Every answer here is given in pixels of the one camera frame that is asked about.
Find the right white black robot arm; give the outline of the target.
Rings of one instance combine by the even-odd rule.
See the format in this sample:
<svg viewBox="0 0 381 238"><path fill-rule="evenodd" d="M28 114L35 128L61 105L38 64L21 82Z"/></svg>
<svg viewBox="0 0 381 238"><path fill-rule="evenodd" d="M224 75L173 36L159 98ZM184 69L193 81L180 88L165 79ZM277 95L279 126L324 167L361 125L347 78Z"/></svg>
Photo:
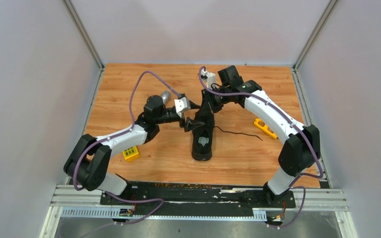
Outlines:
<svg viewBox="0 0 381 238"><path fill-rule="evenodd" d="M282 143L278 156L279 168L263 186L262 199L266 205L276 207L284 194L302 176L306 169L319 165L320 135L315 125L305 126L281 109L253 80L244 81L232 65L218 71L221 85L212 89L216 74L202 66L198 78L203 86L202 95L211 114L219 112L230 102L239 104L269 126Z"/></svg>

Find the black shoelace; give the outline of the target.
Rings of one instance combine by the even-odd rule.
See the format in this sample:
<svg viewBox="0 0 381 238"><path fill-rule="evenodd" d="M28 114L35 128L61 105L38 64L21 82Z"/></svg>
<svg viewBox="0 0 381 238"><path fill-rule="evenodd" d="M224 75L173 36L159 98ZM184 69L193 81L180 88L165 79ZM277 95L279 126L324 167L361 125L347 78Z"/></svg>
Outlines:
<svg viewBox="0 0 381 238"><path fill-rule="evenodd" d="M262 139L261 137L259 137L258 135L248 134L248 133L244 133L244 132L233 132L233 131L223 130L223 129L220 128L219 126L214 126L213 128L217 128L218 130L220 130L220 131L223 132L223 133L229 133L229 134L234 134L234 135L250 136L250 137L255 137L255 138L257 138L257 139L259 139L260 141L263 141L263 139Z"/></svg>

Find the black sneaker shoe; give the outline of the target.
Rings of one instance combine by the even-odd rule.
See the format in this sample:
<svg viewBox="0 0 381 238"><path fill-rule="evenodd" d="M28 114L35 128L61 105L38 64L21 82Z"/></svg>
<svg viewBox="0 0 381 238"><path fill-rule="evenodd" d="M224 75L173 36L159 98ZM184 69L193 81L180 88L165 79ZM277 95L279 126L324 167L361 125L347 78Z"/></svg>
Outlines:
<svg viewBox="0 0 381 238"><path fill-rule="evenodd" d="M200 110L195 114L195 120L200 121ZM205 122L204 126L192 131L191 155L196 161L208 161L212 157L213 127L214 122Z"/></svg>

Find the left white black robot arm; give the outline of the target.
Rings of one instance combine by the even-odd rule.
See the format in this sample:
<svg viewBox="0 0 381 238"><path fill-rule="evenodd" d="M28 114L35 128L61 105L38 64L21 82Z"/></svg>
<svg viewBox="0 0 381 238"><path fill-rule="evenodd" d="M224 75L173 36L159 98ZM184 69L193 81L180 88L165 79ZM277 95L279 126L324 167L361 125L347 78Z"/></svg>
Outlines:
<svg viewBox="0 0 381 238"><path fill-rule="evenodd" d="M108 172L110 159L133 146L151 141L159 133L160 124L178 122L185 132L202 126L203 122L184 116L186 111L199 108L183 94L170 108L165 106L161 96L150 96L143 112L131 126L104 136L81 136L63 171L82 188L111 193L115 201L126 205L132 199L132 191L123 177Z"/></svg>

